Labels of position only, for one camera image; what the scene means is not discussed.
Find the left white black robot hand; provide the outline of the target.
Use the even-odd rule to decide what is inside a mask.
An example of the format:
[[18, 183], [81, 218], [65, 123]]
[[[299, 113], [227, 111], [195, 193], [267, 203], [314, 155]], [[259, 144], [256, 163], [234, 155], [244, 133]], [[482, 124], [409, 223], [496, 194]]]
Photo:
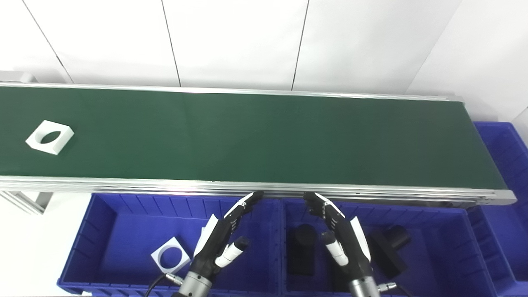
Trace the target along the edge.
[[232, 243], [229, 240], [239, 226], [241, 218], [252, 211], [252, 207], [263, 195], [263, 191], [251, 192], [238, 200], [223, 218], [211, 216], [204, 229], [205, 233], [200, 236], [196, 246], [190, 272], [213, 281], [220, 269], [230, 265], [247, 249], [250, 244], [247, 237], [240, 236]]

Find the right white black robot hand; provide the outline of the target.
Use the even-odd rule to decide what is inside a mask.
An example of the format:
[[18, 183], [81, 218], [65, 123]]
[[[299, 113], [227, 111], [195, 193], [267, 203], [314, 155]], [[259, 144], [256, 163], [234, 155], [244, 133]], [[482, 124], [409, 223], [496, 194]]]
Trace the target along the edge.
[[360, 241], [349, 219], [330, 199], [315, 192], [304, 192], [302, 195], [311, 215], [324, 220], [329, 231], [333, 233], [336, 242], [341, 246], [343, 256], [348, 262], [338, 265], [341, 267], [347, 282], [372, 277], [373, 269], [370, 260], [361, 248]]

